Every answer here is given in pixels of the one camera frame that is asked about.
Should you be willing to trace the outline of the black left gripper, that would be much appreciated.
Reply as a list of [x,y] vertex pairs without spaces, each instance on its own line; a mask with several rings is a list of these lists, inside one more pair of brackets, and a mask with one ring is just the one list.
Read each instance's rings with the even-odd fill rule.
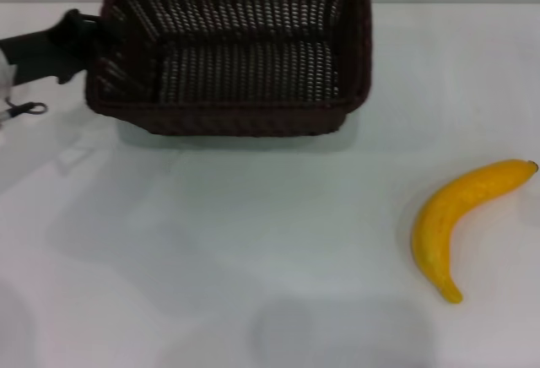
[[121,35],[122,24],[99,15],[67,11],[51,28],[1,40],[1,52],[14,70],[13,83],[27,84],[55,77],[69,82],[84,71],[93,56],[93,29],[107,35]]

